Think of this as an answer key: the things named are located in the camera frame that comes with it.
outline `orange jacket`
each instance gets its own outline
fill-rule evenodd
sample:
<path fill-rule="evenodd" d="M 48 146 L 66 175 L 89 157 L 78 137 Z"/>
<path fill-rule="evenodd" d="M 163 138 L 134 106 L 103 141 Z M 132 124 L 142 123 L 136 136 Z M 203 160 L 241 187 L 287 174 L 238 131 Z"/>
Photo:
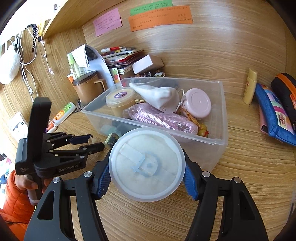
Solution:
<path fill-rule="evenodd" d="M 23 241 L 34 207 L 30 204 L 27 191 L 21 191 L 15 186 L 15 171 L 8 178 L 5 192 L 6 201 L 0 214 L 15 236 Z"/>

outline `black case with orange trim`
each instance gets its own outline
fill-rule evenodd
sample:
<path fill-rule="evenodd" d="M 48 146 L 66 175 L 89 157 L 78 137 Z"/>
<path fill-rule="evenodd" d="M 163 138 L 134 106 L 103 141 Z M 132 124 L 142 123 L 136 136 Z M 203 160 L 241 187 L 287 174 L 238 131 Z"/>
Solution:
<path fill-rule="evenodd" d="M 278 74 L 271 82 L 271 87 L 296 131 L 296 80 L 287 73 Z"/>

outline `wooden panel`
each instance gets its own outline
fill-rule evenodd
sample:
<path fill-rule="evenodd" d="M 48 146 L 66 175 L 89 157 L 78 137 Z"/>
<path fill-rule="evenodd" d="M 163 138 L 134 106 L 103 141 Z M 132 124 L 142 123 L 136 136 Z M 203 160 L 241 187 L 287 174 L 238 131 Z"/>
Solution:
<path fill-rule="evenodd" d="M 43 36 L 48 38 L 68 29 L 78 28 L 104 10 L 124 0 L 66 0 L 46 26 Z"/>
<path fill-rule="evenodd" d="M 26 31 L 22 38 L 22 45 L 25 48 L 25 62 L 33 58 L 32 50 L 33 39 Z M 41 97 L 49 97 L 52 101 L 52 117 L 56 115 L 65 104 L 75 101 L 78 96 L 67 78 L 70 73 L 67 53 L 85 44 L 82 28 L 72 29 L 61 34 L 48 38 L 45 43 L 49 66 L 53 69 L 54 75 L 48 72 L 48 68 L 43 58 L 44 49 L 37 43 L 37 57 L 35 61 L 28 65 L 28 70 L 35 78 L 36 86 Z M 35 91 L 32 79 L 27 74 L 29 83 Z M 0 84 L 0 136 L 1 147 L 6 155 L 14 160 L 17 148 L 16 141 L 11 137 L 8 130 L 8 121 L 20 111 L 26 121 L 29 121 L 32 101 L 22 81 L 21 72 L 8 85 Z"/>
<path fill-rule="evenodd" d="M 285 26 L 285 32 L 287 41 L 286 72 L 296 79 L 296 40 L 287 26 Z"/>
<path fill-rule="evenodd" d="M 292 147 L 260 132 L 256 102 L 247 106 L 240 96 L 227 93 L 226 104 L 229 144 L 212 173 L 218 178 L 242 178 L 259 209 L 269 240 L 273 240 L 286 223 L 290 209 L 296 179 Z M 104 137 L 96 133 L 82 113 L 71 115 L 59 130 L 77 135 L 93 134 L 97 141 L 104 141 Z M 75 178 L 91 170 L 107 152 L 104 150 L 90 155 L 85 169 L 63 178 Z M 223 199 L 219 199 L 211 237 L 213 241 L 219 232 L 222 203 Z M 72 199 L 72 205 L 75 210 L 75 199 Z M 97 202 L 97 207 L 110 241 L 184 240 L 197 202 L 187 195 L 183 183 L 172 195 L 161 201 L 142 203 L 125 197 L 111 182 L 107 195 Z M 73 212 L 72 216 L 76 239 L 83 240 L 77 212 Z"/>
<path fill-rule="evenodd" d="M 126 0 L 114 6 L 123 27 L 99 37 L 91 19 L 83 26 L 87 44 L 98 51 L 109 46 L 141 48 L 162 58 L 167 76 L 220 79 L 226 92 L 239 95 L 243 95 L 249 67 L 267 85 L 285 70 L 285 24 L 267 2 L 173 0 L 174 6 L 190 5 L 193 25 L 130 32 L 130 9 L 148 2 Z"/>

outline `stack of books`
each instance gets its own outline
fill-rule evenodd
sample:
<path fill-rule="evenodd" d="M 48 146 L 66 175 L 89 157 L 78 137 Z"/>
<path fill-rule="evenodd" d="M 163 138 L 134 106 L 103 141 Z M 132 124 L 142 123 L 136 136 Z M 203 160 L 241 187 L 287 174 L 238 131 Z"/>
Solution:
<path fill-rule="evenodd" d="M 144 52 L 135 47 L 111 47 L 102 49 L 101 56 L 109 69 L 118 69 L 122 79 L 134 76 L 132 65 L 144 57 Z"/>

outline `purple round sticker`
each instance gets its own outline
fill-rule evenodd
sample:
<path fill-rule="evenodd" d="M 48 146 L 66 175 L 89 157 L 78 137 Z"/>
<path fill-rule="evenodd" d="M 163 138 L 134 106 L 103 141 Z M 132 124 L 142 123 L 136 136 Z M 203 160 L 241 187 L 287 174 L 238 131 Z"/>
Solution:
<path fill-rule="evenodd" d="M 124 97 L 124 96 L 126 96 L 128 93 L 127 92 L 119 92 L 118 94 L 116 94 L 115 96 L 114 96 L 114 98 L 116 98 L 116 99 L 118 99 L 118 98 L 122 98 L 122 97 Z"/>

